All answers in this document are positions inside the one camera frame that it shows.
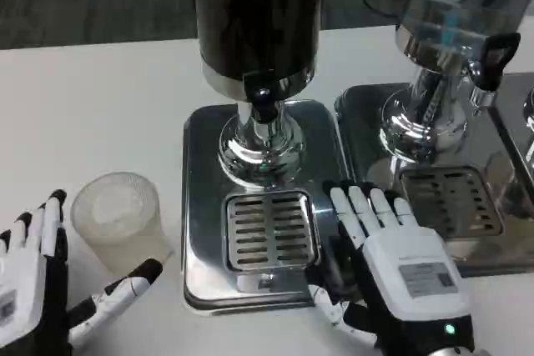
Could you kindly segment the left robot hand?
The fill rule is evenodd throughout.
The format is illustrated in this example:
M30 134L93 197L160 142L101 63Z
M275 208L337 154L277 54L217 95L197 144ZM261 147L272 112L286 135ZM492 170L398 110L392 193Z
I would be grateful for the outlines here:
M1 233L1 353L71 355L102 333L154 284L163 265L148 258L128 275L68 306L68 238L57 189Z

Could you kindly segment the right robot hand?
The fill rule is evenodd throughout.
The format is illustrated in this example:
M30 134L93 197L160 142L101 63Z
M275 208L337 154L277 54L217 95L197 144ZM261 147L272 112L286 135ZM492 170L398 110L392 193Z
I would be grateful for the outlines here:
M332 328L384 355L473 355L474 324L458 267L440 234L398 193L325 182L336 248L305 270Z

